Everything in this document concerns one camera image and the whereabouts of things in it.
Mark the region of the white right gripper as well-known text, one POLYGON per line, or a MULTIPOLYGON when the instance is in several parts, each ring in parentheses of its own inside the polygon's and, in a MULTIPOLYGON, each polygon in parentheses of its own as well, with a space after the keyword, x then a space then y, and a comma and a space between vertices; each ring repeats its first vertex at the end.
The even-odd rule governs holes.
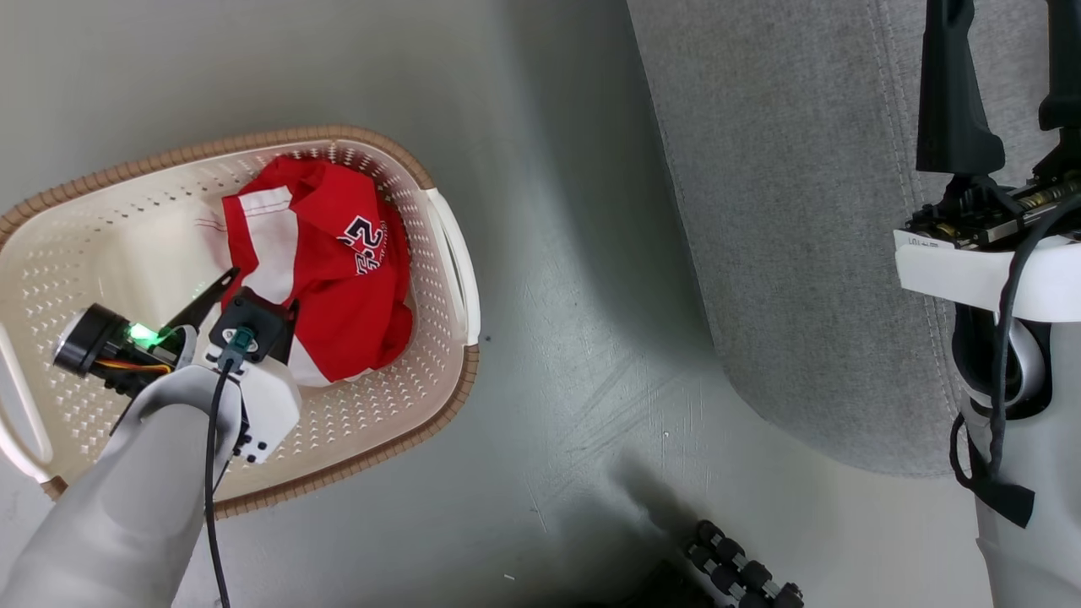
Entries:
MULTIPOLYGON (((1081 128, 1081 0, 1046 0, 1049 93, 1039 125, 1081 128)), ((989 174, 1005 166, 987 122, 969 32, 974 0, 926 0, 915 168, 949 174, 937 204, 923 204, 895 232, 903 288, 997 309, 1017 247, 1040 220, 1081 203, 1081 159, 1058 154, 1019 188, 989 174)), ((1051 228, 1019 278, 1013 312, 1043 323, 1081 323, 1081 210, 1051 228)))

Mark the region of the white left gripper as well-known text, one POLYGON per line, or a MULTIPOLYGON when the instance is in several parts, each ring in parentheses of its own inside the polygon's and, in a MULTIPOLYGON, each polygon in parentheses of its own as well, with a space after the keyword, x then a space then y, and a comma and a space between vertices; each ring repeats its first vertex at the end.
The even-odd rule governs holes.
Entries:
POLYGON ((152 412, 171 404, 201 409, 214 423, 216 455, 261 464, 273 453, 301 420, 301 389, 286 366, 301 301, 286 307, 285 364, 235 361, 209 343, 201 331, 205 319, 233 285, 239 267, 221 274, 165 327, 151 330, 94 304, 78 312, 55 342, 52 362, 74 376, 99 378, 105 388, 128 397, 130 404, 114 425, 131 434, 152 412))

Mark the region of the grey fabric sofa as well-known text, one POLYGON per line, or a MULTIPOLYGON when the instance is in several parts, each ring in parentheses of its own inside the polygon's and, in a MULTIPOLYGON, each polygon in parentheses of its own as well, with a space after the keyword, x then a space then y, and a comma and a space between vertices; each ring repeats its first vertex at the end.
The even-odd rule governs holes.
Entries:
POLYGON ((740 399, 869 472, 950 472, 953 310, 904 291, 927 0, 627 0, 713 348, 740 399))

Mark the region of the black roller wheel of base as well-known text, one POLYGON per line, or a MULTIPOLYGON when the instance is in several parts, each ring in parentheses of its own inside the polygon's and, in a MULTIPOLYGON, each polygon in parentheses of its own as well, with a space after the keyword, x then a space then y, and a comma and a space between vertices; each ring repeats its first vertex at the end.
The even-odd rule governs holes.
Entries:
POLYGON ((734 600, 725 608, 806 608, 798 585, 777 584, 763 563, 748 558, 740 543, 710 520, 695 524, 683 555, 715 589, 734 600))

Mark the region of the red and white basketball jersey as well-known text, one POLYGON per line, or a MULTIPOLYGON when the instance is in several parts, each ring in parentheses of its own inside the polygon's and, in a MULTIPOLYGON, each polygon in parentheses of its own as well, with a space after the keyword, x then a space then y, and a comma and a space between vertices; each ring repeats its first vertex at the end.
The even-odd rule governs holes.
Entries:
POLYGON ((297 384, 353 381, 405 351, 408 235, 372 179, 282 155, 224 197, 221 214, 240 285, 301 307, 286 358, 297 384))

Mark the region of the cream perforated laundry basket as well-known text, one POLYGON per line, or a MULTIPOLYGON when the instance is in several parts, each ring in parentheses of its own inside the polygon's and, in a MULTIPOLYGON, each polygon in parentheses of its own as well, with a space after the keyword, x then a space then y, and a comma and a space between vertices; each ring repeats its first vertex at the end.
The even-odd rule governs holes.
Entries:
POLYGON ((461 412, 480 362, 480 298, 448 199, 393 138, 353 125, 286 128, 120 163, 43 190, 0 215, 0 381, 30 423, 0 408, 0 462, 52 500, 101 457, 126 400, 51 366, 54 339, 93 301, 162 326, 221 274, 193 219, 278 155, 372 179, 410 246, 410 345, 352 383, 302 389, 301 422, 263 464, 236 459, 217 517, 269 508, 370 470, 432 438, 461 412))

